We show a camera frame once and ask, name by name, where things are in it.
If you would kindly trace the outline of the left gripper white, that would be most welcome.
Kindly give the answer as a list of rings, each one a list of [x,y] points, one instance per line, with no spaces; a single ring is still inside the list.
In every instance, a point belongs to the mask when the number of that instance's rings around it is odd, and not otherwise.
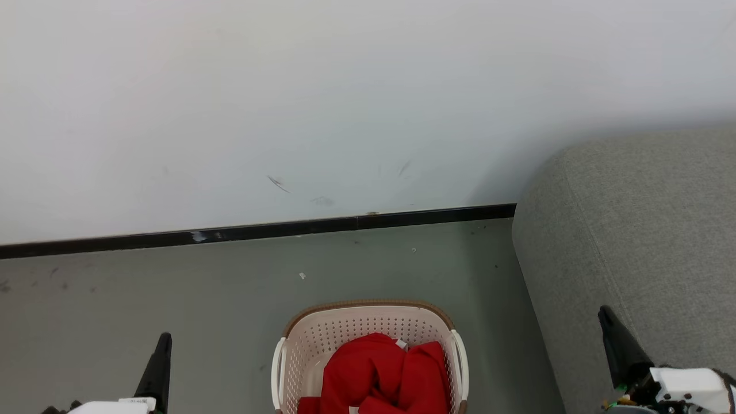
[[[85,402],[70,409],[68,413],[144,414],[168,412],[171,353],[173,353],[173,337],[168,332],[161,333],[155,351],[150,356],[144,374],[137,385],[136,397],[121,398],[118,401]]]

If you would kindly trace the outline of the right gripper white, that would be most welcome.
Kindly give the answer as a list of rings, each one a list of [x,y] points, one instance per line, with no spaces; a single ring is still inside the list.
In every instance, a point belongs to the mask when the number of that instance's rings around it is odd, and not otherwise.
[[[614,387],[626,387],[605,413],[734,413],[734,377],[717,369],[654,367],[654,362],[607,305],[597,312]]]

